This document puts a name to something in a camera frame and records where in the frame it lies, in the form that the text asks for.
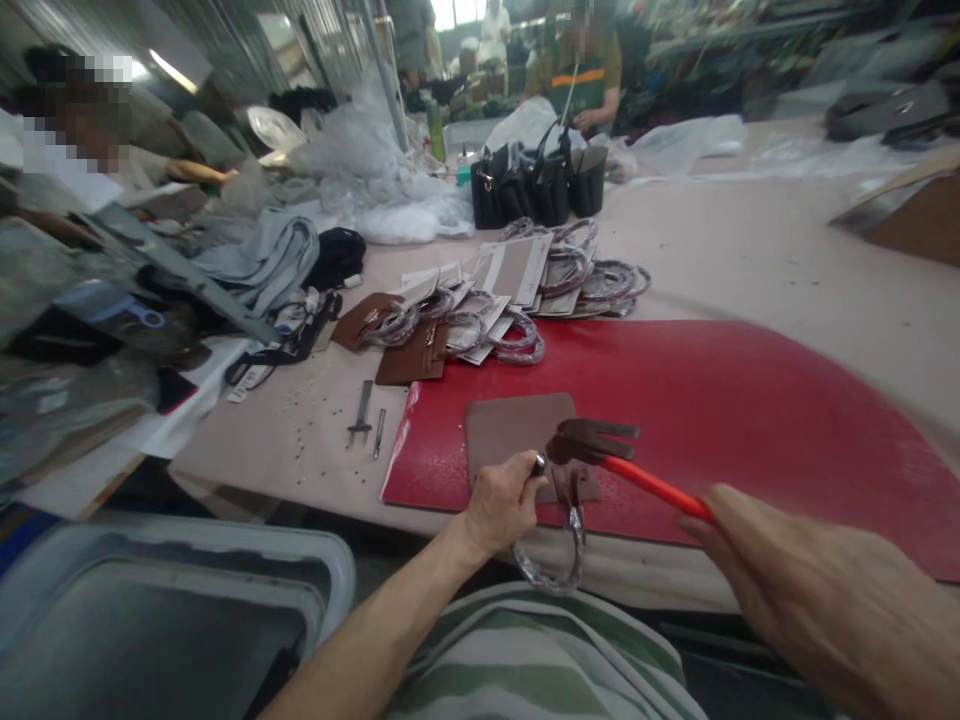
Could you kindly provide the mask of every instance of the plastic bin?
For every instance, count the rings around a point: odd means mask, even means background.
[[[0,717],[236,718],[350,612],[328,533],[102,512],[0,581]]]

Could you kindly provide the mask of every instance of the brown leather piece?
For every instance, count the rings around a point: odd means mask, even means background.
[[[375,379],[377,385],[406,385],[414,380],[443,377],[449,330],[449,325],[438,320],[421,323],[405,344],[384,350]]]
[[[557,425],[576,416],[577,408],[567,393],[470,403],[465,422],[470,486],[482,467],[499,465],[524,450],[545,452]],[[586,476],[580,483],[580,501],[599,500],[600,486],[589,465],[577,460],[563,466],[550,463],[547,477],[560,481],[572,472]],[[537,503],[555,502],[557,492],[550,482],[537,492]]]
[[[363,344],[363,333],[380,327],[390,314],[390,303],[393,301],[402,303],[403,298],[388,293],[370,293],[340,316],[331,339],[347,350],[359,350]],[[379,315],[368,323],[367,318],[374,310],[378,310]]]

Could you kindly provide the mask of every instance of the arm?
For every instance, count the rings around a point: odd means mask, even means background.
[[[681,518],[744,617],[854,718],[947,720],[960,708],[960,603],[878,535],[780,512],[726,486],[717,525]]]
[[[604,57],[603,105],[595,110],[584,110],[573,119],[577,130],[584,132],[613,122],[620,109],[620,80],[623,76],[623,60],[620,56],[620,41],[613,33]]]
[[[460,586],[536,525],[534,495],[547,480],[529,479],[535,462],[528,451],[481,470],[467,510],[353,611],[260,720],[379,717]]]
[[[171,180],[195,182],[201,185],[223,185],[237,176],[236,170],[227,173],[217,172],[213,168],[192,160],[169,160],[165,169]]]
[[[176,118],[170,118],[167,120],[167,126],[173,130],[174,134],[180,138],[180,142],[186,146],[191,158],[193,158],[196,162],[203,160],[203,156],[200,155],[200,151],[197,150],[196,146],[190,142],[190,138],[187,137],[187,133],[183,129],[183,125],[180,124],[179,120]]]

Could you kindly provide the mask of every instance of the stack of tags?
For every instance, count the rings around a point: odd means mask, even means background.
[[[504,310],[510,307],[526,311],[539,303],[537,289],[547,266],[550,243],[551,236],[546,234],[508,242],[483,243],[477,253],[463,263],[404,275],[401,279],[403,287],[395,294],[402,295],[413,304],[429,297],[439,285],[454,293],[455,311],[479,312],[486,303],[476,297],[467,298],[467,294],[471,289],[489,293],[494,303],[481,316],[487,331],[486,338],[502,340],[513,324],[512,318],[502,317]],[[468,325],[451,327],[447,348],[457,351],[470,347],[476,342],[478,332],[478,328]],[[459,357],[473,365],[480,365],[493,349],[492,343],[483,342]]]
[[[507,305],[510,303],[509,295],[494,295],[494,303],[491,308],[489,308],[481,317],[483,318],[483,327],[487,330],[487,339],[502,340],[503,336],[507,334],[507,330],[510,329],[510,325],[513,324],[511,318],[500,317],[503,315],[503,311],[506,310]],[[457,310],[465,310],[477,312],[483,308],[483,301],[478,298],[472,297],[469,298],[462,305],[457,307]],[[450,335],[447,336],[447,347],[451,350],[459,350],[461,348],[470,347],[477,341],[477,333],[479,329],[472,326],[455,326],[450,328]],[[466,360],[472,365],[480,365],[484,360],[487,359],[487,356],[493,351],[493,345],[489,342],[480,343],[479,347],[475,347],[470,352],[460,355],[461,358]]]
[[[587,253],[587,257],[589,257],[592,261],[597,252],[596,238],[592,239],[583,248],[583,250]],[[555,260],[553,262],[549,262],[543,269],[543,275],[540,278],[540,285],[544,287],[558,285],[564,280],[569,279],[569,277],[574,273],[575,269],[576,266],[572,260]],[[584,305],[584,303],[578,302],[580,290],[581,288],[579,287],[574,288],[563,295],[558,295],[557,297],[552,298],[543,298],[540,295],[537,295],[533,306],[527,312],[528,314],[536,317],[580,317],[580,315],[578,315],[578,311],[580,310],[579,306]]]

